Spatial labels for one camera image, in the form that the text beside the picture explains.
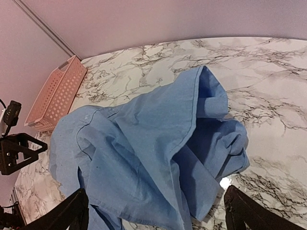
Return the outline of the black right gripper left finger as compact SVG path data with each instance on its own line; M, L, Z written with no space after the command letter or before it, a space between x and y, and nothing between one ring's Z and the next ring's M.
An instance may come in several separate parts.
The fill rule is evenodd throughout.
M76 190L47 214L22 227L23 230L87 230L89 201L83 188Z

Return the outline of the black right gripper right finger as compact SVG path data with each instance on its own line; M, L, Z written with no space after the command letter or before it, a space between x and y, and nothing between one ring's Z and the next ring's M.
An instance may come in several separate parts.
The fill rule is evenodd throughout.
M303 228L270 212L231 185L224 194L228 230L302 230Z

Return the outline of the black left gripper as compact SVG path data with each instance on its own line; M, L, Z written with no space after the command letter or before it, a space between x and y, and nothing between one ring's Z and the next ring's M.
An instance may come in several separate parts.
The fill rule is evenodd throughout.
M29 142L39 145L40 148L32 150ZM6 136L0 139L0 172L2 175L10 175L21 168L38 160L39 153L47 150L47 143L42 142L26 133ZM17 163L19 153L24 160Z

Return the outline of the blue shirt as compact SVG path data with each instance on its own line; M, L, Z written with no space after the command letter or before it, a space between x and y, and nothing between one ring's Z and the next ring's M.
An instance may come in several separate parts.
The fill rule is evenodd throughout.
M49 170L65 195L83 188L91 230L122 221L189 230L220 181L249 166L245 127L228 118L225 90L207 67L116 107L86 105L59 120Z

